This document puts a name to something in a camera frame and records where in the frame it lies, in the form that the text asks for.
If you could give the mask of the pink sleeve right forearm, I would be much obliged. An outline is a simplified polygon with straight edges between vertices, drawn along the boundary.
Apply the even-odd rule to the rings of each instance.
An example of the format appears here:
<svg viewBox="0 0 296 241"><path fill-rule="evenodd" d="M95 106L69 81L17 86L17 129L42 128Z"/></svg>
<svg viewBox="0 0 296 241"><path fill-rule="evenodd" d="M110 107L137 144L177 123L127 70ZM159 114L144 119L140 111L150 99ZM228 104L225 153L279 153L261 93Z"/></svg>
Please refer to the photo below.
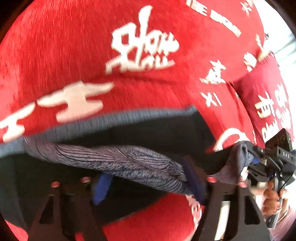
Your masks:
<svg viewBox="0 0 296 241"><path fill-rule="evenodd" d="M294 227L295 210L289 207L286 216L277 223L276 228L269 230L271 240L288 240Z"/></svg>

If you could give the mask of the person's right hand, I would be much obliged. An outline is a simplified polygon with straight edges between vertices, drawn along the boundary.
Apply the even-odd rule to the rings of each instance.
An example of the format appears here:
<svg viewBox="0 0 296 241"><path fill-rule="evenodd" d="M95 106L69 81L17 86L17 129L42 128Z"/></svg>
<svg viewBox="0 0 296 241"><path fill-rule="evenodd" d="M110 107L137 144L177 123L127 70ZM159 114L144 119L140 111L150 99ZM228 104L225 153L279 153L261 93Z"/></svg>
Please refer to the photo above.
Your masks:
<svg viewBox="0 0 296 241"><path fill-rule="evenodd" d="M263 192L262 215L265 217L272 216L277 212L279 218L283 218L288 209L288 194L286 189L281 189L280 194L273 190L273 182L268 182Z"/></svg>

